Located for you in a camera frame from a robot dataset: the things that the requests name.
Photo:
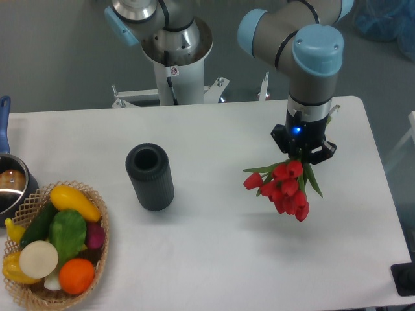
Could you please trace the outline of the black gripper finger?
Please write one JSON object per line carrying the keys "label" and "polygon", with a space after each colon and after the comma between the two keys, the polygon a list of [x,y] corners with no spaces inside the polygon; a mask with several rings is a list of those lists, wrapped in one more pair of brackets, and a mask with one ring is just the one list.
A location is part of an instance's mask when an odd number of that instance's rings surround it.
{"label": "black gripper finger", "polygon": [[308,162],[312,165],[317,165],[333,157],[337,151],[337,145],[330,141],[323,141],[321,149],[311,152],[308,157]]}
{"label": "black gripper finger", "polygon": [[278,145],[279,149],[288,154],[290,150],[291,137],[287,133],[287,129],[284,125],[277,124],[271,131],[271,136],[275,143]]}

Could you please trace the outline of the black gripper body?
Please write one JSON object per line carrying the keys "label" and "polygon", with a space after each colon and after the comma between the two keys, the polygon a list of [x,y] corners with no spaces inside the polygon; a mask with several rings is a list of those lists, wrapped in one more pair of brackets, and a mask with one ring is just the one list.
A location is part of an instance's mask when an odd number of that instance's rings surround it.
{"label": "black gripper body", "polygon": [[311,152],[321,149],[323,141],[326,141],[325,130],[328,116],[318,121],[308,122],[303,113],[297,111],[294,115],[286,114],[284,126],[290,136],[289,159],[308,159]]}

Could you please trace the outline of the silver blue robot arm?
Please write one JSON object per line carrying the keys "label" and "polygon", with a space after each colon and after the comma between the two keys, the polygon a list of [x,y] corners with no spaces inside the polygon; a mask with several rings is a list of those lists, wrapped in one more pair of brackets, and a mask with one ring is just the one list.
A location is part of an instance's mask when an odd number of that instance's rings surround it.
{"label": "silver blue robot arm", "polygon": [[[352,6],[352,1],[289,1],[274,13],[250,11],[237,30],[244,52],[290,80],[286,121],[274,127],[273,140],[289,157],[313,165],[337,149],[325,135],[344,50],[334,24]],[[104,16],[123,43],[140,45],[152,61],[161,105],[206,101],[204,60],[213,36],[190,1],[113,1]]]}

